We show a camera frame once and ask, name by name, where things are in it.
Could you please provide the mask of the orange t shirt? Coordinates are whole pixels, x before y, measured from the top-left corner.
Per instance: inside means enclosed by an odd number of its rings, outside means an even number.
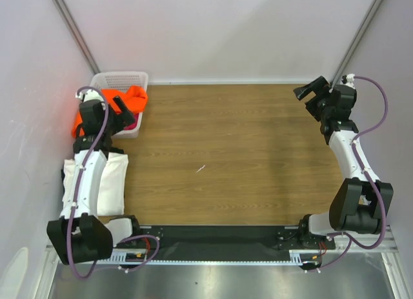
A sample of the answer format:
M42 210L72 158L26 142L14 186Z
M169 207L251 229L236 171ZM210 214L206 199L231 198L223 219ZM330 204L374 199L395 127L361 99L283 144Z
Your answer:
M81 87L79 89L80 92L82 93L81 100L83 100L84 97L88 96L88 94L91 92L92 97L97 96L100 99L103 105L103 109L105 109L105 102L103 98L101 97L101 95L96 92L97 89L98 88L95 88L95 87ZM112 108L112 98L114 98L115 96L120 96L125 106L131 112L133 112L134 115L140 112L143 113L148 103L148 94L146 93L146 90L137 85L129 86L126 92L122 92L114 88L103 88L103 89L98 89L98 90L102 93L102 95L104 95L105 99L108 102L108 105L111 108Z

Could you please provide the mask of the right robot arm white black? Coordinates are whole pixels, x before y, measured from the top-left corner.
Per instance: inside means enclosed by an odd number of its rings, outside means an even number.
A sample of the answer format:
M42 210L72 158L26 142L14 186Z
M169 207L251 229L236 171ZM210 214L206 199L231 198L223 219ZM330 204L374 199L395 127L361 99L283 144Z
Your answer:
M310 249L321 237L333 239L345 235L351 244L366 250L379 247L385 238L387 214L394 195L390 183L381 181L363 152L360 138L380 127L387 118L360 131L350 115L357 101L355 74L345 74L337 85L319 76L294 89L298 100L310 93L306 110L320 124L325 143L334 153L341 174L341 184L328 212L308 214L299 222L297 240Z

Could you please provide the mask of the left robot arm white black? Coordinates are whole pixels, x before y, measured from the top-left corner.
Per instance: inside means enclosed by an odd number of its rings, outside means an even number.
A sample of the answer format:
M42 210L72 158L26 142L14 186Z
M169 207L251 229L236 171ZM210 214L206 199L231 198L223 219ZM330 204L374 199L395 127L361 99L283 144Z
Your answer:
M65 189L67 200L57 220L48 222L46 233L65 265L108 259L114 247L136 247L142 240L135 216L115 218L103 224L97 217L101 177L112 148L112 136L133 124L134 115L119 96L112 99L86 86L76 92L82 122L76 128L74 177Z

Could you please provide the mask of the pink t shirt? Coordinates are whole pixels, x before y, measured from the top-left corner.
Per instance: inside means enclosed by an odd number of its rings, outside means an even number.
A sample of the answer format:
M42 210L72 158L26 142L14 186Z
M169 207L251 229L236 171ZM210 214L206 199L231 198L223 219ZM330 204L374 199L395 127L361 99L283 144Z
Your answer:
M140 124L141 124L142 115L143 115L142 112L137 113L137 114L134 116L135 121L133 122L133 124L127 126L127 127L125 128L125 130L133 130L133 129L139 128L139 126L140 126Z

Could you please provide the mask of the white plastic laundry basket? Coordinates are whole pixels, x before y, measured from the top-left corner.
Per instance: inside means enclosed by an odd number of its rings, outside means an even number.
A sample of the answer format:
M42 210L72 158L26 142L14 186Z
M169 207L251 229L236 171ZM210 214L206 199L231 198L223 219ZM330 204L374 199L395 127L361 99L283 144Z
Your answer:
M147 91L148 86L148 74L146 72L138 71L115 71L115 72L101 72L93 76L90 86L98 89L114 88L122 92L126 92L129 86L137 85L144 88ZM139 128L131 131L126 131L127 136L125 138L116 139L133 139L137 138L139 134Z

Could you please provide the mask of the folded white t shirt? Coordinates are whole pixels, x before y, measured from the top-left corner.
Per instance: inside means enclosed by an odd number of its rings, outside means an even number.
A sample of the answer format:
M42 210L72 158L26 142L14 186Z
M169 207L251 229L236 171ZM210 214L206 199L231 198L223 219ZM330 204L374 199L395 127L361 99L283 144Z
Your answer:
M123 215L125 210L124 192L128 167L128 156L110 152L102 173L97 199L97 215Z

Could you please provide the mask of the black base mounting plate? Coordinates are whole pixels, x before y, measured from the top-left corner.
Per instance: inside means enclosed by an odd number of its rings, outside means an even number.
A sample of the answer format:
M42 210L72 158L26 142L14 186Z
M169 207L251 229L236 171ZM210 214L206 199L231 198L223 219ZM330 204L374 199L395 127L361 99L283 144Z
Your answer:
M292 250L336 248L324 237L284 225L141 225L132 234L159 238L154 259L169 262L276 262L289 260Z

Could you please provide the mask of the right aluminium corner post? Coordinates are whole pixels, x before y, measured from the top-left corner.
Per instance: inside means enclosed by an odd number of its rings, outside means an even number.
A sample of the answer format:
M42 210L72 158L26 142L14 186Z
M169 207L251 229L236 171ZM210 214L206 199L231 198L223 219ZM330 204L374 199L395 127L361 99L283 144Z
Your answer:
M341 59L336 71L334 72L334 75L332 76L331 82L333 85L336 85L341 81L341 76L344 74L346 67L348 66L354 53L358 49L360 42L368 31L383 2L384 0L372 0L372 3L370 4L358 29L356 30L356 33L354 34L354 37L352 38L343 58Z

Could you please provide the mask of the aluminium corner post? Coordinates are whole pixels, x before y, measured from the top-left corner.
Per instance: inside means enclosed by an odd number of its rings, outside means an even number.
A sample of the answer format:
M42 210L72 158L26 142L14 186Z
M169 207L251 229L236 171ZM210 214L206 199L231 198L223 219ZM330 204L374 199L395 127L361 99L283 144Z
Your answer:
M360 42L368 31L383 2L384 0L372 0L372 3L370 4L358 29L356 30L356 33L354 34L354 37L352 38L343 58L341 59L336 71L334 72L334 75L332 76L331 82L333 85L336 85L341 81L341 76L344 74L346 67L348 66L354 53L358 49Z
M100 73L100 69L92 55L92 52L90 51L65 0L52 0L52 2L54 3L59 15L61 16L61 19L63 20L63 23L74 39L75 44L77 45L91 72L93 74Z

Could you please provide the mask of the left aluminium corner post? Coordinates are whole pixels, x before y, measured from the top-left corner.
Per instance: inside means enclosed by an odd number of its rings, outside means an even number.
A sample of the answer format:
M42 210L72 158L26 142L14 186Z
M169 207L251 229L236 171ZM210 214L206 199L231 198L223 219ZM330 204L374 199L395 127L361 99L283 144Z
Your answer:
M59 15L61 16L61 19L63 20L63 23L74 39L75 44L77 45L91 72L93 74L100 73L100 69L92 55L92 52L90 51L65 0L52 0L52 2L54 3Z

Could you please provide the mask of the aluminium frame rail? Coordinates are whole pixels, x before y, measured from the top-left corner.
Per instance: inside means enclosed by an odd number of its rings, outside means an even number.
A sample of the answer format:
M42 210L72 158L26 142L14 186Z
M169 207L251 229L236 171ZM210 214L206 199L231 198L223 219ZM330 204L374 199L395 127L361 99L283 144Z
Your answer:
M348 238L352 245L361 249L372 249L379 236L375 234L350 234L332 232L330 234L311 234L297 227L283 226L140 226L116 225L108 223L98 226L76 226L72 235L72 243L77 248L102 252L104 247L122 249L124 244L135 247L139 236L149 238L154 236L160 241L161 248L178 243L188 244L259 244L263 247L273 247L280 251L286 250L316 250L335 249L338 241Z

